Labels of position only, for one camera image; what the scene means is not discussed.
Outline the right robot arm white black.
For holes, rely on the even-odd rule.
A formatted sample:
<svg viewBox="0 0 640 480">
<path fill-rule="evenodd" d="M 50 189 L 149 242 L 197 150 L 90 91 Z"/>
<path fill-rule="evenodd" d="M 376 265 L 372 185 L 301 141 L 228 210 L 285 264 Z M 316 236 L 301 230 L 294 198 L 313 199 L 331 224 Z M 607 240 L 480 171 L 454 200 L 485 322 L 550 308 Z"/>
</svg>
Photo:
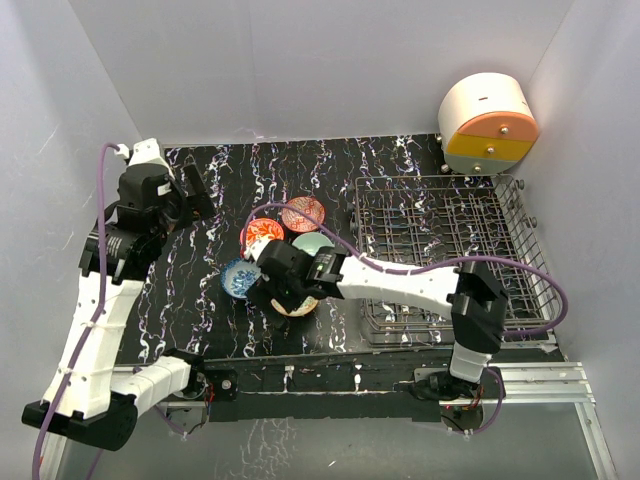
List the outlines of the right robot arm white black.
<svg viewBox="0 0 640 480">
<path fill-rule="evenodd" d="M 416 307 L 451 322 L 454 346 L 446 370 L 417 380 L 414 396 L 456 400 L 475 396 L 482 375 L 502 344 L 508 294 L 484 262 L 424 271 L 417 266 L 375 262 L 343 247 L 308 254 L 284 240 L 257 240 L 243 257 L 259 277 L 248 299 L 277 301 L 286 311 L 314 299 L 376 300 Z"/>
</svg>

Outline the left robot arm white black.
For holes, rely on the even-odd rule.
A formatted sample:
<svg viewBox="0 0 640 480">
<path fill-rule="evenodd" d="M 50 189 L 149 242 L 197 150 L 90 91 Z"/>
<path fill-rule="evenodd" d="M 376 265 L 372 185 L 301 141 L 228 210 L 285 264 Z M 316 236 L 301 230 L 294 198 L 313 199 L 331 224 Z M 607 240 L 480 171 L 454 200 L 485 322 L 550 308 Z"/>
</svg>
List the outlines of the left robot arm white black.
<svg viewBox="0 0 640 480">
<path fill-rule="evenodd" d="M 99 205 L 79 262 L 79 296 L 60 364 L 42 399 L 24 407 L 23 424 L 117 451 L 160 401 L 204 392 L 203 357 L 176 348 L 124 378 L 113 376 L 130 311 L 169 235 L 214 214 L 197 167 L 181 172 L 186 188 L 167 166 L 129 165 L 118 200 Z"/>
</svg>

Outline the teal dotted pattern bowl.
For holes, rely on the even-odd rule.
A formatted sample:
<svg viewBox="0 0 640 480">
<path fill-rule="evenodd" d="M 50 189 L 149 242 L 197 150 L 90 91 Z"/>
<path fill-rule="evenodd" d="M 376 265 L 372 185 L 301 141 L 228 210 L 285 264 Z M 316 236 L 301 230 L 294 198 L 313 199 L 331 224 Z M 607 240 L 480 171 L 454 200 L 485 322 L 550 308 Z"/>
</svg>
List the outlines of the teal dotted pattern bowl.
<svg viewBox="0 0 640 480">
<path fill-rule="evenodd" d="M 326 235 L 314 231 L 299 235 L 293 240 L 292 245 L 314 257 L 321 248 L 333 247 L 334 243 Z"/>
</svg>

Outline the blue white pattern bowl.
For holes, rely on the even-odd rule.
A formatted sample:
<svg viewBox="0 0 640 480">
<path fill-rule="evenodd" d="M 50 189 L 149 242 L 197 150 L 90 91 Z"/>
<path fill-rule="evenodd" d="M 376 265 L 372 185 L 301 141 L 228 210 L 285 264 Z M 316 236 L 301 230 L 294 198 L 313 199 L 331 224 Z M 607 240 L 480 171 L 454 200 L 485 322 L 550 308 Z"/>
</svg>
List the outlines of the blue white pattern bowl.
<svg viewBox="0 0 640 480">
<path fill-rule="evenodd" d="M 223 269 L 221 285 L 232 298 L 246 300 L 248 290 L 260 276 L 261 271 L 254 263 L 237 258 Z"/>
</svg>

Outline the red geometric pattern bowl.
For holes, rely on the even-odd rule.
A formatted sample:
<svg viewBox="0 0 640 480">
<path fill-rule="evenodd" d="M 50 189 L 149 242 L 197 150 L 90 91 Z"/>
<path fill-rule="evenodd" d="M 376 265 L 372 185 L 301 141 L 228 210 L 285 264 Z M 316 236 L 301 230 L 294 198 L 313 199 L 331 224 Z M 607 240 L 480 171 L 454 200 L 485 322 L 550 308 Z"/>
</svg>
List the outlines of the red geometric pattern bowl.
<svg viewBox="0 0 640 480">
<path fill-rule="evenodd" d="M 319 229 L 326 216 L 325 207 L 314 197 L 299 196 L 292 198 L 282 209 L 284 226 L 294 233 L 309 233 Z"/>
</svg>

